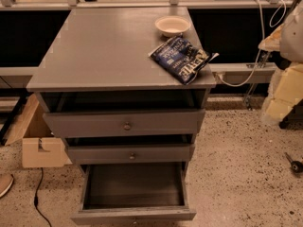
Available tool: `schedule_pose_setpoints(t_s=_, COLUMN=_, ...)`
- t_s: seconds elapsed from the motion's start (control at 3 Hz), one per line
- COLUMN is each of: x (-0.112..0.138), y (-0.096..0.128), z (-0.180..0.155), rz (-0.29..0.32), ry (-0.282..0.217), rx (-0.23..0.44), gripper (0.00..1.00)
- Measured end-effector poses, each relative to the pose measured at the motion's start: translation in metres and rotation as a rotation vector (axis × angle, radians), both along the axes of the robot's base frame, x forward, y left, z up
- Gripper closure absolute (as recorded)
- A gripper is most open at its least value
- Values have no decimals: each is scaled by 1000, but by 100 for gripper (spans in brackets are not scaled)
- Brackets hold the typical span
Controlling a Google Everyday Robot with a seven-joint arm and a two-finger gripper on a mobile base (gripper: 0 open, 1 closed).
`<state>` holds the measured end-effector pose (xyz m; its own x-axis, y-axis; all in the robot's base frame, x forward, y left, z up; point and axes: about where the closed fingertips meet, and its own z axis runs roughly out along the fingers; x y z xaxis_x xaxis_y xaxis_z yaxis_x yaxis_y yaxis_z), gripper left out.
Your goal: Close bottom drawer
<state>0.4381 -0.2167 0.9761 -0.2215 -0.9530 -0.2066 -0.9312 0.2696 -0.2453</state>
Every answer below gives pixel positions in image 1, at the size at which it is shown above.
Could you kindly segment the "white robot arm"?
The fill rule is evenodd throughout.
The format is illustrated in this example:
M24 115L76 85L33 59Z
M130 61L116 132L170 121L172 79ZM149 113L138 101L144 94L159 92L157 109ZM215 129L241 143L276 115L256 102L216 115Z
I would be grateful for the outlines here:
M286 69L277 69L272 75L262 106L262 122L277 125L303 100L303 1L258 48L276 51L290 62Z

